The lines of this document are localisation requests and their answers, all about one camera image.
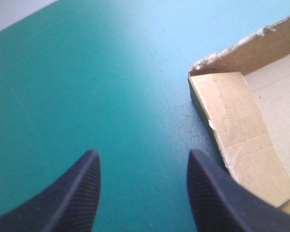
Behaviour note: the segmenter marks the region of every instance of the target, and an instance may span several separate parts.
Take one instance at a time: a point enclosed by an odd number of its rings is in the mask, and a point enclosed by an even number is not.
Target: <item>black plastic claw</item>
[[[89,150],[52,185],[0,217],[0,232],[90,232],[100,188],[99,154]]]
[[[199,232],[290,232],[290,215],[241,187],[201,150],[190,151],[187,186]]]

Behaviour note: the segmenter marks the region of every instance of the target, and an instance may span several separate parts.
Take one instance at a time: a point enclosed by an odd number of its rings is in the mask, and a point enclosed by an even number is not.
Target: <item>cardboard box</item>
[[[197,61],[189,84],[231,176],[276,207],[289,201],[290,17]]]

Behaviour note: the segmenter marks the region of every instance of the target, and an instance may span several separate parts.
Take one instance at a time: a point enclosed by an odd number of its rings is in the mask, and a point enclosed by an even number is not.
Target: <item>white wall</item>
[[[0,0],[0,31],[56,0]]]

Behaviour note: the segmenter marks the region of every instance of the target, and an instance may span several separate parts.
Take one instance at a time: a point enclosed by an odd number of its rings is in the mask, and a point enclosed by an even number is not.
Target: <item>floor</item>
[[[288,15],[290,1],[61,0],[0,32],[0,215],[95,148],[96,232],[196,231],[188,152],[218,154],[187,70]]]

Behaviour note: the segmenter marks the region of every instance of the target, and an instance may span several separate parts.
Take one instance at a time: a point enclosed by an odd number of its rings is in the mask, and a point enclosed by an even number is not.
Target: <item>teal surface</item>
[[[189,149],[217,157],[187,70],[290,1],[59,1],[0,32],[0,215],[101,155],[96,232],[196,231]]]

